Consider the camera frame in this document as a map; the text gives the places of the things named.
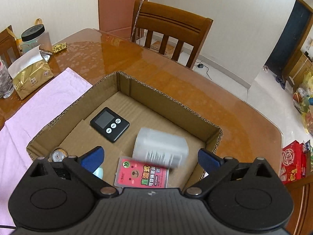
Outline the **teal oval case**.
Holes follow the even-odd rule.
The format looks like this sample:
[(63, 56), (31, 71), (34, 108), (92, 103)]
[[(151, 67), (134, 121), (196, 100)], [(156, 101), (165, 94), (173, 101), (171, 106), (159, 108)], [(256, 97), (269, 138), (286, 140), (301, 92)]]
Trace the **teal oval case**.
[(98, 167), (95, 172), (93, 172), (93, 174), (100, 178), (100, 179), (103, 179), (103, 168), (102, 167)]

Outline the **pink refill card case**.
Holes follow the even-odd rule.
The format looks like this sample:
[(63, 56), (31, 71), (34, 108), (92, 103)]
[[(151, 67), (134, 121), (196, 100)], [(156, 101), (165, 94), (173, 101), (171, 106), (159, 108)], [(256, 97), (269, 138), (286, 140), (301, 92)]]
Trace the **pink refill card case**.
[(122, 156), (114, 186), (120, 188), (167, 188), (169, 170)]

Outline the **black digital timer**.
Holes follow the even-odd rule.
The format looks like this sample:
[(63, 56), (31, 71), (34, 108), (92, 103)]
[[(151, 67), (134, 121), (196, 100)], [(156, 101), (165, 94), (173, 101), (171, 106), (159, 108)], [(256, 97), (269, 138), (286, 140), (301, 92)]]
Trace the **black digital timer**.
[(104, 107), (91, 119), (90, 125), (108, 141), (115, 143), (128, 129), (130, 123), (110, 108)]

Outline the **white translucent plastic bottle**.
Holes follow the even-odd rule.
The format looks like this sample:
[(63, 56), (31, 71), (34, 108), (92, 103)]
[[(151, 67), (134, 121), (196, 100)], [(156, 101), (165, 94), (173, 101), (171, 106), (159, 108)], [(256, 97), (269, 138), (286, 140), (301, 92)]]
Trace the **white translucent plastic bottle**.
[(184, 137), (141, 128), (137, 134), (132, 158), (166, 168), (177, 168), (184, 164), (189, 147)]

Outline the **pink tablecloth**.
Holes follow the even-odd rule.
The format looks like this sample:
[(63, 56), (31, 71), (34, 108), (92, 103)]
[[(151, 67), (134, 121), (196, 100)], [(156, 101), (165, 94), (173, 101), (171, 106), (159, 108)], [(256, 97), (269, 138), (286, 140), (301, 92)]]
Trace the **pink tablecloth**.
[(14, 225), (8, 200), (32, 159), (28, 143), (92, 85), (71, 69), (56, 76), (28, 100), (1, 129), (1, 225)]

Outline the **red gift box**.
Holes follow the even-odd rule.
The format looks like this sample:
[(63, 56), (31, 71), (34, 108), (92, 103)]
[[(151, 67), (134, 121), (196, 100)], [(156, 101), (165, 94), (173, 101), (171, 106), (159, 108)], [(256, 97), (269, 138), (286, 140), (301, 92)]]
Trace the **red gift box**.
[(293, 141), (282, 149), (279, 178), (284, 185), (306, 177), (307, 153), (310, 150), (310, 140), (305, 143)]

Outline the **cardboard box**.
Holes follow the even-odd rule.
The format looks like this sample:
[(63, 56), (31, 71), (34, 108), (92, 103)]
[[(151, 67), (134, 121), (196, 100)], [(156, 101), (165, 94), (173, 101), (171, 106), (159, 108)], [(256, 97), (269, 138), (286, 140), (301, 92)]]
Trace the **cardboard box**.
[[(126, 119), (130, 126), (111, 143), (90, 126), (104, 107)], [(161, 91), (123, 73), (115, 72), (91, 87), (82, 97), (48, 123), (27, 146), (33, 159), (48, 157), (56, 148), (81, 156), (96, 146), (105, 151), (103, 179), (113, 184), (121, 156), (131, 156), (135, 139), (143, 127), (182, 136), (189, 154), (184, 165), (169, 172), (168, 186), (185, 189), (204, 177), (198, 164), (200, 149), (215, 152), (222, 129)]]

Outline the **wooden chair right side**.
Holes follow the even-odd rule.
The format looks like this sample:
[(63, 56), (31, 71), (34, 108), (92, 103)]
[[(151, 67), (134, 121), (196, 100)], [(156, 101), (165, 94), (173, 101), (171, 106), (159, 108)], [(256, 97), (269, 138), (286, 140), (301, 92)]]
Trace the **wooden chair right side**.
[(313, 192), (312, 175), (286, 185), (294, 203), (292, 216), (286, 226), (290, 234), (312, 234)]

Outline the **wooden chair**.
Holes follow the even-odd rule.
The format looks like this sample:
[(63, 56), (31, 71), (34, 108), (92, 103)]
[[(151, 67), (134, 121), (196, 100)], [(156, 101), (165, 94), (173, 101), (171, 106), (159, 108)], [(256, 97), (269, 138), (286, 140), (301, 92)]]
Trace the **wooden chair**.
[(150, 48), (154, 32), (163, 34), (159, 54), (164, 55), (170, 37), (177, 39), (171, 59), (178, 61), (184, 44), (192, 46), (186, 66), (192, 69), (207, 38), (213, 20), (181, 9), (136, 0), (133, 9), (130, 41), (136, 41), (137, 30), (147, 30), (145, 48)]
[(294, 203), (292, 216), (286, 226), (290, 234), (312, 234), (313, 192), (312, 175), (286, 185)]

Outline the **clear water bottle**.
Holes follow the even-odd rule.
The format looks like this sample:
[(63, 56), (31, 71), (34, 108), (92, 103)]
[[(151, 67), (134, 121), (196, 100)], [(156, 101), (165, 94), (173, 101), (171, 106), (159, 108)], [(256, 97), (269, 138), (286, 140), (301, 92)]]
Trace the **clear water bottle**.
[(0, 71), (0, 94), (1, 98), (7, 99), (14, 92), (14, 86), (12, 79), (8, 73), (8, 70), (1, 60), (1, 71)]

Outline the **gold tissue pack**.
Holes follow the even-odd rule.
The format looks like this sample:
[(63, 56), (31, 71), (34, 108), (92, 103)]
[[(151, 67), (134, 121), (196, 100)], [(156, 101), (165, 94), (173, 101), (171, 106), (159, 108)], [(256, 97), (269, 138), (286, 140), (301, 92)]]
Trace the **gold tissue pack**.
[(37, 46), (9, 66), (9, 75), (21, 100), (54, 77), (48, 64), (50, 56), (51, 52)]

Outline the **wooden cabinet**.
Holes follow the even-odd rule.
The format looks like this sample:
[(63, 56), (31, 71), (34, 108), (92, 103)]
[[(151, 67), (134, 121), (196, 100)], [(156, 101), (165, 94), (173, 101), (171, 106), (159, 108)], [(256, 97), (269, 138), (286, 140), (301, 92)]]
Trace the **wooden cabinet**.
[(288, 61), (282, 76), (295, 91), (309, 72), (312, 73), (312, 61), (301, 50), (298, 50)]

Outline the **black lid plastic jar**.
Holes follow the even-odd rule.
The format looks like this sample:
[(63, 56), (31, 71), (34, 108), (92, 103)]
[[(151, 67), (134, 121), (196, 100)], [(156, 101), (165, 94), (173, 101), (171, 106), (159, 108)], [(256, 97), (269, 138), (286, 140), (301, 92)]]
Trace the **black lid plastic jar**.
[(21, 34), (21, 40), (21, 49), (24, 54), (37, 46), (42, 50), (52, 52), (50, 35), (43, 24), (36, 24), (25, 30)]

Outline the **wooden chair far side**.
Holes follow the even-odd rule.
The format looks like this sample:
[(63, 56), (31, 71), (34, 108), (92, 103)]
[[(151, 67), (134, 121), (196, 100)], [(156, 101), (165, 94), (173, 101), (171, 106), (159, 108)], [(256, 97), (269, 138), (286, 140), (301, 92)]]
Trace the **wooden chair far side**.
[(177, 39), (171, 59), (178, 61), (184, 44), (192, 46), (186, 66), (192, 69), (207, 38), (213, 20), (181, 9), (136, 0), (133, 9), (130, 41), (136, 41), (137, 30), (147, 30), (145, 48), (150, 48), (154, 32), (163, 34), (159, 54), (164, 55), (170, 37)]

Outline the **brown wooden door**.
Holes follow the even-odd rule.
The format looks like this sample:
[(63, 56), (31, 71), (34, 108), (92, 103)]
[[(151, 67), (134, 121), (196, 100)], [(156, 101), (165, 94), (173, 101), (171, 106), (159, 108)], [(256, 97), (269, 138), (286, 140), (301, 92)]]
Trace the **brown wooden door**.
[(128, 39), (136, 0), (98, 0), (99, 29)]

